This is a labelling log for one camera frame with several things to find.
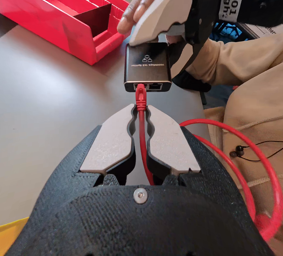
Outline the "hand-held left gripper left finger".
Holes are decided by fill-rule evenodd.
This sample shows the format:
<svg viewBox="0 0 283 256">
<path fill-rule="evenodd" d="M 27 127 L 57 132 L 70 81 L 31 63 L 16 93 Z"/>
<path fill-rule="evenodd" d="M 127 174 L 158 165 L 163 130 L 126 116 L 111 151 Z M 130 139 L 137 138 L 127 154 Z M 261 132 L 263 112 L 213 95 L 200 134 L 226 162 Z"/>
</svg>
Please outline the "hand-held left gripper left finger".
<svg viewBox="0 0 283 256">
<path fill-rule="evenodd" d="M 107 174 L 134 154 L 136 105 L 129 104 L 109 117 L 100 127 L 80 171 Z"/>
</svg>

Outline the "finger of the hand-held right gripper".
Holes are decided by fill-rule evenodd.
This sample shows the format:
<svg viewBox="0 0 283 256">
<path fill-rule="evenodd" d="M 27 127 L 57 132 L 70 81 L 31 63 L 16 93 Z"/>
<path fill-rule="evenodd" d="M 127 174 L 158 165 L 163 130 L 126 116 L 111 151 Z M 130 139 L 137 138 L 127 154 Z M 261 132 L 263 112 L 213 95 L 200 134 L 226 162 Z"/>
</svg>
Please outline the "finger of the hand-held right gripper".
<svg viewBox="0 0 283 256">
<path fill-rule="evenodd" d="M 193 0 L 154 0 L 137 22 L 129 41 L 137 46 L 154 40 L 175 24 L 183 24 L 189 15 Z"/>
<path fill-rule="evenodd" d="M 173 24 L 166 32 L 167 36 L 182 36 L 185 38 L 185 23 Z"/>
</svg>

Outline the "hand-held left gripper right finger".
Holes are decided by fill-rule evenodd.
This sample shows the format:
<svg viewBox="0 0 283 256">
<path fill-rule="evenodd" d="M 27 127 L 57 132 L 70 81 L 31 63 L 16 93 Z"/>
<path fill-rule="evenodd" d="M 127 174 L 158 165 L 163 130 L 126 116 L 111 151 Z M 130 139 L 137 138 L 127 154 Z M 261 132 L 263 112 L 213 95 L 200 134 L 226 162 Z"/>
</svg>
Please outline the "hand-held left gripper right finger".
<svg viewBox="0 0 283 256">
<path fill-rule="evenodd" d="M 201 168 L 179 124 L 152 105 L 147 107 L 147 167 L 153 175 L 180 175 Z"/>
</svg>

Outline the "black ethernet splitter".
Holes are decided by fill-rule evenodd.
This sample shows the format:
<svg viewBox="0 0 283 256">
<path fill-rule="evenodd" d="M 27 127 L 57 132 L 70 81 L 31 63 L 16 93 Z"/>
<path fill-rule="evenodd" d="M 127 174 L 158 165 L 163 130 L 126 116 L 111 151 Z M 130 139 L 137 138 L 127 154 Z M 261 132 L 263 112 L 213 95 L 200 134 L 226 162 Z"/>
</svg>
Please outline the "black ethernet splitter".
<svg viewBox="0 0 283 256">
<path fill-rule="evenodd" d="M 143 84 L 147 92 L 168 92 L 172 85 L 168 44 L 143 43 L 125 49 L 124 87 L 135 92 Z"/>
</svg>

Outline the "person's right forearm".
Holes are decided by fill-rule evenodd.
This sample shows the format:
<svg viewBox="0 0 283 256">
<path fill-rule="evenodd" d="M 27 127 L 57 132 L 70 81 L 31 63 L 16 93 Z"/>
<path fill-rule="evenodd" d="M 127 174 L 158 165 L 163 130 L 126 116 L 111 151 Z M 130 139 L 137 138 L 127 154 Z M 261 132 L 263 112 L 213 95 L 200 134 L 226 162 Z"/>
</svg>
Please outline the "person's right forearm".
<svg viewBox="0 0 283 256">
<path fill-rule="evenodd" d="M 240 85 L 282 63 L 283 35 L 242 42 L 207 39 L 186 72 L 210 85 Z"/>
</svg>

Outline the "person's right hand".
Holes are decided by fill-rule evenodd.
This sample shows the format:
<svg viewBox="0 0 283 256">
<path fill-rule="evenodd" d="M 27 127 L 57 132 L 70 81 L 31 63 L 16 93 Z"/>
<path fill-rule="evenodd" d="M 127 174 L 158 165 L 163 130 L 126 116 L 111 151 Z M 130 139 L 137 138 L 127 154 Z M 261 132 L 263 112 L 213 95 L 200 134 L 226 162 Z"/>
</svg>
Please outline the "person's right hand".
<svg viewBox="0 0 283 256">
<path fill-rule="evenodd" d="M 127 34 L 131 32 L 133 26 L 153 2 L 154 0 L 132 0 L 119 21 L 117 26 L 118 33 Z"/>
</svg>

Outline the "black divider plate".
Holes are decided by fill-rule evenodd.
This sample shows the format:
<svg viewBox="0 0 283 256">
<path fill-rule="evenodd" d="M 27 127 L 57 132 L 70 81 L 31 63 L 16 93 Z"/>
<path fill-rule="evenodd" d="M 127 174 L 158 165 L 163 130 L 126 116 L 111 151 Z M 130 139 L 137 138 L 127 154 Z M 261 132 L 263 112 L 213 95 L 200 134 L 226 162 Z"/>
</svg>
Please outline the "black divider plate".
<svg viewBox="0 0 283 256">
<path fill-rule="evenodd" d="M 111 7 L 112 4 L 106 4 L 75 15 L 74 18 L 88 25 L 94 38 L 108 29 Z"/>
</svg>

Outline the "person's beige hoodie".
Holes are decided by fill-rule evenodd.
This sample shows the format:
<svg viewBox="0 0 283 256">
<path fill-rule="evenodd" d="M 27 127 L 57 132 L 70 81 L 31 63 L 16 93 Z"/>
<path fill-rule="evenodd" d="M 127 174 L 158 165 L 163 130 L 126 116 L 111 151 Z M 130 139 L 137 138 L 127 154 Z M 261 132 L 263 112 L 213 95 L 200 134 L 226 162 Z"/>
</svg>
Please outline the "person's beige hoodie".
<svg viewBox="0 0 283 256">
<path fill-rule="evenodd" d="M 240 131 L 255 144 L 262 141 L 282 141 L 282 63 L 238 85 L 229 97 L 223 122 Z M 232 134 L 223 134 L 223 150 L 228 154 L 240 145 Z M 269 158 L 282 187 L 282 150 Z M 271 216 L 273 194 L 271 181 L 263 165 L 240 158 L 236 165 L 248 182 L 257 213 Z M 276 255 L 282 255 L 282 224 L 269 241 Z"/>
</svg>

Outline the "red plastic bin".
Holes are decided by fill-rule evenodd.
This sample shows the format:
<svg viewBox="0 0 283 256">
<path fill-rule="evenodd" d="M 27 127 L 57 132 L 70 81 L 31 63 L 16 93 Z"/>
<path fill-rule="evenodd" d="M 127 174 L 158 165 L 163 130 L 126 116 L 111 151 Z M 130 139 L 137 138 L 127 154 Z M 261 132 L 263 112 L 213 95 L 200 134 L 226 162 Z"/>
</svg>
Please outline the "red plastic bin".
<svg viewBox="0 0 283 256">
<path fill-rule="evenodd" d="M 88 25 L 74 18 L 112 4 L 108 29 L 92 37 Z M 1 0 L 1 14 L 80 60 L 93 65 L 130 35 L 117 25 L 128 6 L 125 0 Z"/>
</svg>

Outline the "yellow plastic bin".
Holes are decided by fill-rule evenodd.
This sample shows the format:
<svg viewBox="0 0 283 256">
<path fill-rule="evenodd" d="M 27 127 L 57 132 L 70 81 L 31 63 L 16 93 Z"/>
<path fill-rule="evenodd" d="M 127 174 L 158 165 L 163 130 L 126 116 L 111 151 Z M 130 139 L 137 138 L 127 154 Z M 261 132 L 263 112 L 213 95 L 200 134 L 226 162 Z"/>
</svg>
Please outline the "yellow plastic bin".
<svg viewBox="0 0 283 256">
<path fill-rule="evenodd" d="M 4 256 L 19 236 L 29 217 L 0 226 L 0 255 Z"/>
</svg>

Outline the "black wired earphones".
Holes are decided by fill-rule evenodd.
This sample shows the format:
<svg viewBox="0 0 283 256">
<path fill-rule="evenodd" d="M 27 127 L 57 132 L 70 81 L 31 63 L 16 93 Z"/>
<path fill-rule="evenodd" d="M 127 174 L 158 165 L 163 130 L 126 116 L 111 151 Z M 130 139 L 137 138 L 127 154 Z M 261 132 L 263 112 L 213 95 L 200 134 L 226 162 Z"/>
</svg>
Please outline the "black wired earphones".
<svg viewBox="0 0 283 256">
<path fill-rule="evenodd" d="M 262 142 L 259 142 L 257 143 L 256 145 L 260 145 L 260 144 L 264 144 L 264 143 L 283 143 L 283 141 L 272 141 L 272 140 L 269 140 L 269 141 L 262 141 Z M 230 157 L 232 158 L 240 158 L 240 159 L 243 159 L 245 161 L 249 161 L 249 162 L 254 162 L 254 163 L 257 163 L 257 162 L 261 162 L 261 160 L 251 160 L 251 159 L 246 159 L 244 158 L 244 149 L 245 148 L 249 148 L 250 146 L 242 146 L 242 145 L 237 145 L 235 150 L 234 151 L 231 151 L 229 153 Z"/>
</svg>

